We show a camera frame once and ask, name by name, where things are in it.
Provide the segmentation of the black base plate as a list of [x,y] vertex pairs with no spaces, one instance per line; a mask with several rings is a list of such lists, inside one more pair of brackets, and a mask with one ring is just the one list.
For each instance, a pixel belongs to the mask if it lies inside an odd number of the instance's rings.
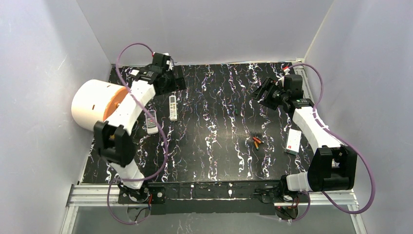
[[150,208],[152,215],[259,213],[295,218],[308,202],[300,192],[285,192],[280,180],[144,182],[139,190],[119,185],[119,204]]

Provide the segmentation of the aluminium frame rail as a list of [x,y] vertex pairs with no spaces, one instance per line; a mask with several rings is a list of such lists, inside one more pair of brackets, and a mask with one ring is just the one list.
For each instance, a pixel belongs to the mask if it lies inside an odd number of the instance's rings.
[[281,215],[282,220],[297,219],[299,206],[331,205],[336,202],[348,209],[355,231],[366,233],[361,215],[356,214],[358,201],[352,191],[330,191],[326,194],[287,192],[282,194],[276,181],[224,182],[151,182],[139,191],[122,185],[74,185],[67,201],[68,211],[61,228],[70,234],[79,207],[153,209],[155,215],[186,213],[260,213]]

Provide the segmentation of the orange battery upper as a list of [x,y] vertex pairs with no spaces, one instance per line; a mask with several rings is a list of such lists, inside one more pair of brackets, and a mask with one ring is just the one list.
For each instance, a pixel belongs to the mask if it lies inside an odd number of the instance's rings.
[[263,144],[263,141],[261,141],[260,139],[258,139],[258,138],[256,138],[256,137],[253,137],[252,139],[254,140],[254,142],[255,142],[257,145]]

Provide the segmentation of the white flat remote red label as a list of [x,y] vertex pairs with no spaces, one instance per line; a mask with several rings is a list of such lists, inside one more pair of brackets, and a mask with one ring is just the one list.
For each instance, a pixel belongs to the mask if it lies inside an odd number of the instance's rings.
[[289,129],[284,151],[288,154],[297,155],[300,151],[301,131]]

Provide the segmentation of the small white clip object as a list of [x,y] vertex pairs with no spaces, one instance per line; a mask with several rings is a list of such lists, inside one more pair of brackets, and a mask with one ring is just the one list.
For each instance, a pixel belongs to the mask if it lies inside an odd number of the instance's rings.
[[139,70],[136,70],[136,69],[131,70],[130,75],[132,77],[137,77],[139,75]]

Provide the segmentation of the white remote with dark buttons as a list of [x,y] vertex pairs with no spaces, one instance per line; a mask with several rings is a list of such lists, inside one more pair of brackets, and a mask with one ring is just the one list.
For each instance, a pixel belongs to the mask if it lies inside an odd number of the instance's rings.
[[149,110],[145,114],[146,117],[146,130],[149,135],[153,135],[159,132],[157,127],[157,116],[155,110]]

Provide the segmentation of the white drum orange lid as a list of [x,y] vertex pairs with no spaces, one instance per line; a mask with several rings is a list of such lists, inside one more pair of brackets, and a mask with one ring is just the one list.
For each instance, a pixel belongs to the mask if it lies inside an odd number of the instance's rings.
[[104,122],[123,101],[128,91],[124,86],[91,79],[76,92],[71,113],[82,128],[93,131],[97,121]]

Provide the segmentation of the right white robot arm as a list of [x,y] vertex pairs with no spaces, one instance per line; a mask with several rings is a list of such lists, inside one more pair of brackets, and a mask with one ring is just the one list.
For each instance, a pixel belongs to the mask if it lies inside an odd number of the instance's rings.
[[357,154],[327,133],[317,119],[314,103],[304,98],[303,78],[289,74],[283,81],[267,77],[251,94],[259,104],[276,110],[282,106],[306,137],[314,156],[307,172],[281,178],[285,192],[350,190],[354,186]]

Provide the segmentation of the white slim remote control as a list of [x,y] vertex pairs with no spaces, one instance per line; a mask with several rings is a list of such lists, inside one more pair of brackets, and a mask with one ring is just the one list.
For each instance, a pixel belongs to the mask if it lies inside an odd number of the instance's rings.
[[169,119],[170,121],[177,121],[178,114],[177,114],[177,104],[176,104],[176,96],[171,95],[169,96]]

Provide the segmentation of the orange battery lower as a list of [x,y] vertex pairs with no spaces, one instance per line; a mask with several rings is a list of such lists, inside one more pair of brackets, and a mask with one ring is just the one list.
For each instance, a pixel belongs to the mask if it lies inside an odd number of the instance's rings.
[[256,141],[254,141],[254,146],[255,146],[255,149],[258,151],[259,150],[259,145]]

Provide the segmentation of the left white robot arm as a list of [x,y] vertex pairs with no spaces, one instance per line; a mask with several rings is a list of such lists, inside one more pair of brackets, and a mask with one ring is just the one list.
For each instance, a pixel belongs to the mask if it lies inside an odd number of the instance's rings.
[[95,123],[94,139],[98,155],[116,170],[123,184],[139,190],[147,177],[134,160],[132,129],[145,112],[146,125],[153,125],[158,131],[155,111],[146,109],[146,104],[155,96],[184,90],[186,84],[182,72],[175,72],[171,64],[166,67],[149,64],[132,70],[130,75],[134,81],[127,87],[127,95],[108,118]]

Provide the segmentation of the orange battery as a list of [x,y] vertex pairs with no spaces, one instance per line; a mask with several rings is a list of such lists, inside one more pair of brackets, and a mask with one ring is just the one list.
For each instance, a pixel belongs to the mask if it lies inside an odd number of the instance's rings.
[[256,137],[253,137],[252,139],[254,140],[254,142],[255,142],[257,145],[263,144],[263,141],[261,141],[260,139],[258,139],[258,138],[256,138]]
[[254,141],[254,146],[255,146],[255,149],[258,151],[259,150],[259,145],[256,141]]

